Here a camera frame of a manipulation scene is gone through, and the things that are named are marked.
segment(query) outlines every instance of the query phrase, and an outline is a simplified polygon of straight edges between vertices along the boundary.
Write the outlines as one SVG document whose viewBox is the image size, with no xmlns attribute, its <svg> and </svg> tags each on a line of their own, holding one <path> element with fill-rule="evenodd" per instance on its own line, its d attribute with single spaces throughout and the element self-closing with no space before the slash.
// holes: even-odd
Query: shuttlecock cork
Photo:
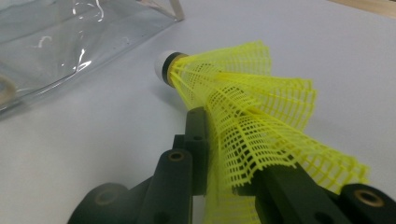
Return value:
<svg viewBox="0 0 396 224">
<path fill-rule="evenodd" d="M 157 63 L 157 76 L 186 107 L 203 106 L 208 117 L 205 223 L 260 223 L 254 198 L 234 196 L 233 187 L 267 166 L 299 163 L 333 192 L 366 182 L 366 166 L 303 133 L 315 107 L 312 81 L 272 77 L 261 41 L 191 56 L 166 52 Z"/>
</svg>

